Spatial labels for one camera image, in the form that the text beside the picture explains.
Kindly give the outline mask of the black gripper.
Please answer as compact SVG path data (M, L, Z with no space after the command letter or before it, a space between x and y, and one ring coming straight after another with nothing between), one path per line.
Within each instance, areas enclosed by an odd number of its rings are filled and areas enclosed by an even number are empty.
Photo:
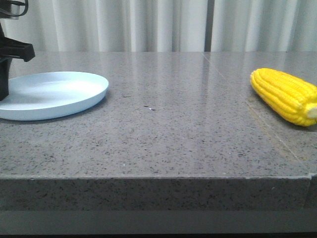
M9 71L12 59L22 59L29 62L35 57L33 45L23 43L4 35L0 27L0 100L9 95Z

